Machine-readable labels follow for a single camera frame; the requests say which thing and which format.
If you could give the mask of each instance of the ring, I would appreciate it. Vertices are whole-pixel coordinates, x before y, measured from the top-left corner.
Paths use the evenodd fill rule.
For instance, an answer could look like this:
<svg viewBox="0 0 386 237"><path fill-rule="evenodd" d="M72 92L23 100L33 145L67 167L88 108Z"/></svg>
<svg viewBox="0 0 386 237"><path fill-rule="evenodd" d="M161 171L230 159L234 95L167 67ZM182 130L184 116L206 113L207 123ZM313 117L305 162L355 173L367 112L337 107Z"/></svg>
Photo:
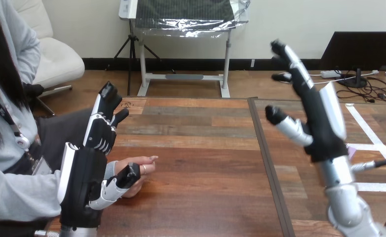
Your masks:
<svg viewBox="0 0 386 237"><path fill-rule="evenodd" d="M145 175L146 174L146 166L144 164L142 166L145 169L145 173L143 174L143 175Z"/></svg>

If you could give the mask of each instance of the tripod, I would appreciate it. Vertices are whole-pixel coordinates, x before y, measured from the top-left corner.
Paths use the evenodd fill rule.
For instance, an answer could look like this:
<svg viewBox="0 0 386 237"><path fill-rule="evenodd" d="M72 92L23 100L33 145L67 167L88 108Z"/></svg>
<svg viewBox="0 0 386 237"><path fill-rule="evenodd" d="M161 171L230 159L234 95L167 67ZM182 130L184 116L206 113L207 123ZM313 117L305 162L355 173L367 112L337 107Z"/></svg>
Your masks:
<svg viewBox="0 0 386 237"><path fill-rule="evenodd" d="M133 22L132 20L129 20L129 27L130 27L130 35L128 36L128 39L126 40L126 42L123 44L123 46L120 48L120 50L117 52L116 56L114 56L113 58L113 62L112 64L115 64L116 60L117 60L117 56L119 56L119 54L122 52L122 50L126 47L126 45L129 43L130 41L130 53L129 53L129 75L128 75L128 92L127 92L127 95L129 96L130 95L130 79L131 79L131 68L132 68L132 62L136 62L136 51L134 49L134 42L135 41L139 41L139 38L134 35L133 33ZM144 45L144 47L156 58L158 59L158 61L160 63L162 63L162 59L156 55L156 53L154 53L148 46ZM111 70L111 64L109 64L107 66L107 68L105 69L106 71L109 71Z"/></svg>

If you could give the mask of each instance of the robotic hand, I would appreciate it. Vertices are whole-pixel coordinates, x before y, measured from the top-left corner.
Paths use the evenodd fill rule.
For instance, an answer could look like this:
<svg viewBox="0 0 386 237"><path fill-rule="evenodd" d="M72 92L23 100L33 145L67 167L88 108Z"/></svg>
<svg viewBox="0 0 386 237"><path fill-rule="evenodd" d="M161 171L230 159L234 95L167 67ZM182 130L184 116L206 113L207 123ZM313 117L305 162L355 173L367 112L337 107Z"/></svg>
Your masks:
<svg viewBox="0 0 386 237"><path fill-rule="evenodd" d="M322 177L329 200L328 218L344 236L384 237L386 228L375 223L369 205L357 194L344 140L346 129L333 83L317 91L305 66L292 49L276 40L273 60L287 66L291 82L307 116L307 123L279 108L267 106L266 117L282 133L304 147Z"/></svg>
<svg viewBox="0 0 386 237"><path fill-rule="evenodd" d="M108 82L99 92L89 118L83 146L67 143L63 154L57 198L62 207L61 237L95 237L102 210L118 200L140 179L140 168L130 163L117 175L104 180L115 129L129 111L113 115L122 97Z"/></svg>

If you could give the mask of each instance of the person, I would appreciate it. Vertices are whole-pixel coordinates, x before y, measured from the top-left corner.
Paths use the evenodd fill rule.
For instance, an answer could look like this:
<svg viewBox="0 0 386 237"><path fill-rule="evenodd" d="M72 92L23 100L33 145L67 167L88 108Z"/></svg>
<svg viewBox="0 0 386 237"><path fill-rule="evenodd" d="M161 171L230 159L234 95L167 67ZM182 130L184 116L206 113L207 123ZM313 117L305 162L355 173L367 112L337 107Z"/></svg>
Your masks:
<svg viewBox="0 0 386 237"><path fill-rule="evenodd" d="M34 230L44 228L47 218L60 214L56 197L65 143L82 145L91 112L86 109L59 117L34 119L23 83L33 82L40 57L36 32L20 18L10 0L0 0L0 104L31 143L29 152L25 152L16 143L13 128L0 114L0 236L30 236ZM54 173L31 175L31 158L42 156ZM136 157L110 162L104 179L117 174L129 162L144 165L142 178L124 195L133 197L154 172L157 158Z"/></svg>

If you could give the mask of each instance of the white wall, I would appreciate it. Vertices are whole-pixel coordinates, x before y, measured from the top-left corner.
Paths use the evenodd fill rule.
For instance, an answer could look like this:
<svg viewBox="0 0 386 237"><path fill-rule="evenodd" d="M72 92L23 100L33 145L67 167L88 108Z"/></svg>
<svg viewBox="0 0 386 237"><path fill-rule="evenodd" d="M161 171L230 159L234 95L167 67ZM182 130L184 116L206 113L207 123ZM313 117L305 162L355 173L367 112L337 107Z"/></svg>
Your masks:
<svg viewBox="0 0 386 237"><path fill-rule="evenodd" d="M110 58L126 40L120 0L43 0L54 37L83 58ZM234 30L232 58L271 58L279 38L301 58L321 58L334 31L386 31L386 0L252 0L250 22ZM225 37L147 37L162 58L224 58ZM128 48L121 57L128 57Z"/></svg>

